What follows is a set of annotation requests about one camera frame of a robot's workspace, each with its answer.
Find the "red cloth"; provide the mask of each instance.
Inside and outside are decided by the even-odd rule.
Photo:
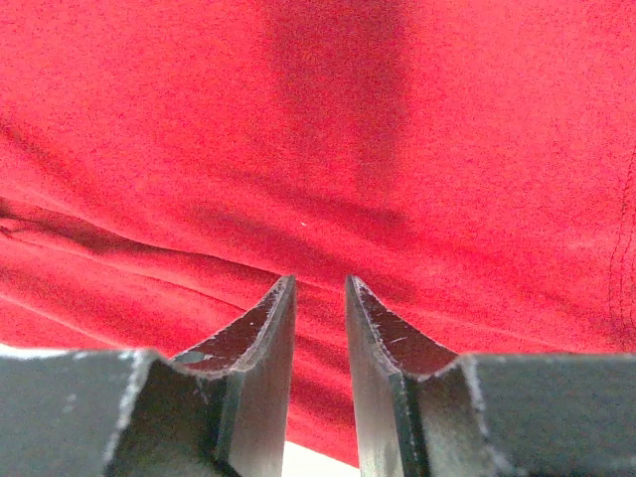
[[[633,350],[636,4],[5,0],[0,341],[300,281],[288,438],[356,463],[343,284],[452,349]]]

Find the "red towel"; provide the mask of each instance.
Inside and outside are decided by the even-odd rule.
[[[346,274],[458,352],[634,349],[636,4],[5,0],[0,341],[172,355],[300,282],[288,438],[357,461]]]

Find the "red fabric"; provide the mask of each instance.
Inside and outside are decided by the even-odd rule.
[[[5,0],[0,341],[167,355],[300,281],[288,438],[356,463],[345,275],[459,351],[634,349],[636,6]]]

